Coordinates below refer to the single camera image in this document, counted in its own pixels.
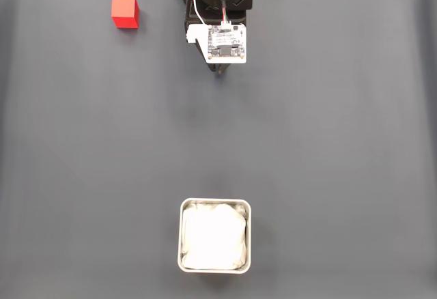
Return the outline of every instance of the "gray backdrop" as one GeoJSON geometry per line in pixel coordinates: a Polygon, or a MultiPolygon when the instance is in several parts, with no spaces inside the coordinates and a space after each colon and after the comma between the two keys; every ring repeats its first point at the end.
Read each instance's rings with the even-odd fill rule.
{"type": "Polygon", "coordinates": [[[138,2],[0,1],[1,299],[437,296],[432,0],[254,0],[221,78],[138,2]],[[252,205],[247,274],[179,270],[187,197],[252,205]]]}

